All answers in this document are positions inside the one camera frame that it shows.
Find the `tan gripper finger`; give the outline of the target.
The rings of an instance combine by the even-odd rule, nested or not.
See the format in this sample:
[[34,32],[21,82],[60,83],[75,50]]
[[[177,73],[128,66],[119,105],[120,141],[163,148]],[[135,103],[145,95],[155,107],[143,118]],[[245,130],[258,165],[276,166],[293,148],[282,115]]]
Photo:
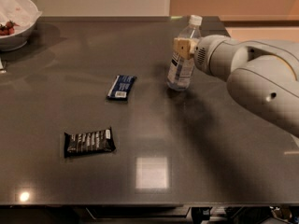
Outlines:
[[173,50],[184,59],[191,59],[194,56],[195,48],[199,40],[197,38],[175,38]]

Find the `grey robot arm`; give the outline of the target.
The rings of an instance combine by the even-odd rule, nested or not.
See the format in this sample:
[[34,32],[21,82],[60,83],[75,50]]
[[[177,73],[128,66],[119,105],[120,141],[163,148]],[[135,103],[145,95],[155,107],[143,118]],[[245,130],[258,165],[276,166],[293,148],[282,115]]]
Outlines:
[[223,80],[239,105],[299,136],[298,42],[209,35],[176,38],[173,48],[198,70]]

